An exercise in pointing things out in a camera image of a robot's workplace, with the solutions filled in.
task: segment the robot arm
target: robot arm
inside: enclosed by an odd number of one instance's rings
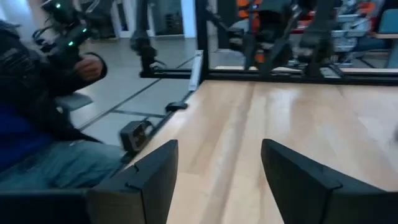
[[[141,58],[141,73],[151,73],[152,67],[157,66],[156,62],[164,66],[164,63],[156,61],[157,51],[151,46],[147,33],[149,30],[148,3],[151,1],[137,0],[136,30],[130,38],[130,47]]]
[[[333,51],[331,30],[335,6],[335,0],[263,0],[259,6],[259,35],[272,47],[264,49],[266,61],[260,67],[261,75],[269,75],[273,68],[285,65],[291,58],[290,31],[300,14],[312,9],[316,9],[316,14],[299,43],[298,60],[317,65],[323,63]]]
[[[42,46],[41,50],[60,67],[74,66],[81,60],[79,46],[93,35],[93,31],[107,25],[113,1],[96,0],[86,12],[77,11],[72,0],[48,0],[43,3],[42,9],[59,25],[60,35],[51,44],[37,42]],[[38,40],[46,29],[48,27],[35,32],[34,39]]]

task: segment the chair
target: chair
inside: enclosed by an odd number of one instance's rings
[[[373,67],[363,59],[364,53],[373,50],[388,50],[390,49],[389,56],[384,68],[398,68],[398,9],[388,9],[383,12],[381,17],[380,26],[377,34],[370,37],[363,37],[359,39],[356,48],[353,50],[356,58],[364,62],[366,65]]]
[[[93,102],[89,96],[81,93],[73,93],[69,96],[57,97],[55,101],[59,105],[58,110],[68,119],[70,119],[70,112],[80,109]]]

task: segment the chair backrest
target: chair backrest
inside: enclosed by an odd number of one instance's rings
[[[384,11],[380,26],[379,34],[398,34],[398,9],[388,9]]]
[[[74,93],[69,96],[57,97],[55,101],[59,106],[68,111],[75,111],[93,102],[93,100],[89,96],[81,93]]]

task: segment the wall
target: wall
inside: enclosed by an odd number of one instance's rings
[[[38,28],[44,28],[46,25],[50,24],[45,24],[45,21],[49,17],[47,13],[41,8],[41,5],[43,3],[43,0],[28,0],[29,6],[30,6],[30,11],[32,13],[32,17],[34,20],[34,24]],[[55,37],[55,33],[52,32],[51,30],[48,30],[42,34],[42,37],[45,39],[52,39]]]
[[[151,7],[153,13],[152,17],[154,20],[156,32],[162,32],[163,30],[166,30],[166,14],[179,13],[180,15],[182,15],[181,8],[183,1],[187,0],[151,0],[151,2],[153,3],[153,7]]]
[[[4,13],[4,10],[2,9],[1,5],[0,5],[0,20],[7,20],[6,14]]]
[[[22,40],[31,40],[33,32],[38,28],[34,22],[27,0],[0,0],[7,20],[20,24],[18,29]]]
[[[217,12],[217,0],[208,0],[213,12]],[[195,0],[181,0],[185,38],[197,36]],[[208,35],[216,35],[217,28],[208,22]]]
[[[129,24],[129,30],[132,34],[136,29],[136,1],[124,0],[124,12],[126,14],[126,19]]]

